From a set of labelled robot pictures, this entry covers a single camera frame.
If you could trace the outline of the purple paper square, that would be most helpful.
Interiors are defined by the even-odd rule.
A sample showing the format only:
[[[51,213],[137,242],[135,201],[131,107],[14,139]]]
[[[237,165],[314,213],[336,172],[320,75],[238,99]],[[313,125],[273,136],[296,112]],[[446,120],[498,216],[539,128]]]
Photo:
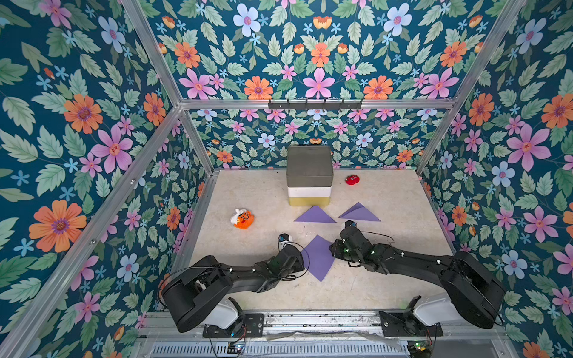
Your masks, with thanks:
[[[319,282],[325,280],[334,264],[334,257],[330,252],[331,242],[321,236],[315,236],[303,249],[304,268]]]
[[[381,222],[381,220],[360,202],[356,203],[340,216],[339,219],[359,220],[367,222]]]
[[[299,216],[295,222],[334,224],[336,221],[319,206],[313,206]]]

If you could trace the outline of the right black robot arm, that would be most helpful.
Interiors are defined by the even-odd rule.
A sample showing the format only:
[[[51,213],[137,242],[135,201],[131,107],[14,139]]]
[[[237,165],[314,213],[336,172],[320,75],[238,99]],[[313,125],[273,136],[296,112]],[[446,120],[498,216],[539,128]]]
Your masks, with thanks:
[[[336,259],[370,272],[413,277],[442,287],[455,310],[468,323],[491,329],[499,318],[506,289],[500,280],[471,254],[429,255],[372,244],[352,220],[329,246]]]

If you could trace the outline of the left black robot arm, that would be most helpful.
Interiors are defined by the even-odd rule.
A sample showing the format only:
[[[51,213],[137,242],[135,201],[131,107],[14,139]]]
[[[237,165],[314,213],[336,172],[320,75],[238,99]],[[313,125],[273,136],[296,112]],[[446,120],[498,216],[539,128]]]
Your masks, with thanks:
[[[159,297],[178,331],[186,333],[204,322],[225,296],[267,292],[280,282],[297,279],[304,270],[303,254],[293,244],[252,266],[230,266],[208,255],[166,280]]]

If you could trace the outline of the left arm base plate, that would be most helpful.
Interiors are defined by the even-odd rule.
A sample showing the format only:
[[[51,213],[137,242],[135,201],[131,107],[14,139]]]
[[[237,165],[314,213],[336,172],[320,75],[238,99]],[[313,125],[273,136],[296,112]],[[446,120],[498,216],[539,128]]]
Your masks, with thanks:
[[[259,338],[263,336],[265,316],[262,313],[247,313],[240,316],[229,328],[215,325],[204,327],[203,338]]]

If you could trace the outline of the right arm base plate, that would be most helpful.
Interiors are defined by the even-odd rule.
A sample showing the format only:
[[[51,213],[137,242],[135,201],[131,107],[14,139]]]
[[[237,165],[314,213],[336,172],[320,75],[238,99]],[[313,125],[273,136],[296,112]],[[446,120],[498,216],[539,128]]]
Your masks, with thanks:
[[[413,314],[415,304],[422,297],[415,296],[404,310],[379,311],[385,337],[442,337],[440,324],[425,325]]]

